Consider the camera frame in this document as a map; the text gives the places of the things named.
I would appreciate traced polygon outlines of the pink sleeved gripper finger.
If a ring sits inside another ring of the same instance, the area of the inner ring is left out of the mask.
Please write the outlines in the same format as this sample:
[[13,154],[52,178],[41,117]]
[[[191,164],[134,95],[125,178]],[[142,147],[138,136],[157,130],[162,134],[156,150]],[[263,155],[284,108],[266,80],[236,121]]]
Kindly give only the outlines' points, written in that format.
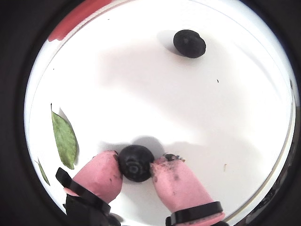
[[103,151],[93,157],[73,178],[58,168],[56,179],[67,194],[65,210],[72,226],[119,226],[109,203],[121,192],[123,176],[118,154]]
[[220,202],[214,201],[184,160],[165,154],[151,164],[153,185],[171,212],[167,226],[227,226]]

